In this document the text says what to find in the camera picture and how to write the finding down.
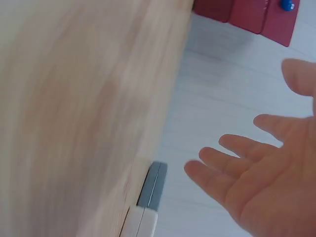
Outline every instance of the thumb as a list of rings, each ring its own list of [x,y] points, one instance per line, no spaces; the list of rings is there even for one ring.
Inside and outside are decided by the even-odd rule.
[[[292,91],[314,98],[314,115],[316,115],[316,63],[285,59],[282,62],[282,72]]]

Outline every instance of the blurry wooden plank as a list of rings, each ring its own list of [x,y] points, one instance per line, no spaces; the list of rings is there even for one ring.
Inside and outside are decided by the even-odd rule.
[[[0,2],[0,236],[118,236],[192,0]]]

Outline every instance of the white plastic piece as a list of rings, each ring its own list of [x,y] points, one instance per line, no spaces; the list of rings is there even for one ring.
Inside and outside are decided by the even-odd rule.
[[[139,206],[130,207],[120,237],[153,237],[157,212]]]
[[[157,220],[157,212],[149,208],[145,208],[137,237],[154,237]]]

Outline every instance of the red object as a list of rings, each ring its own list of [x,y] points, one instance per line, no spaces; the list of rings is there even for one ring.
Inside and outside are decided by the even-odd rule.
[[[266,22],[261,34],[273,41],[289,47],[293,35],[300,0],[292,0],[295,4],[295,8],[290,12],[284,11],[280,7],[279,0],[270,1],[271,2],[267,13]]]
[[[268,2],[268,0],[235,0],[229,22],[244,30],[260,34]]]
[[[282,9],[281,0],[195,0],[198,15],[231,24],[290,45],[300,0],[292,0],[293,11]]]
[[[195,0],[194,12],[198,15],[228,22],[234,0]]]

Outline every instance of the blue knob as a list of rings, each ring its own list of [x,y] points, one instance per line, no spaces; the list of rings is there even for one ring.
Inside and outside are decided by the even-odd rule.
[[[285,11],[293,11],[295,8],[295,4],[292,0],[282,0],[281,6]]]

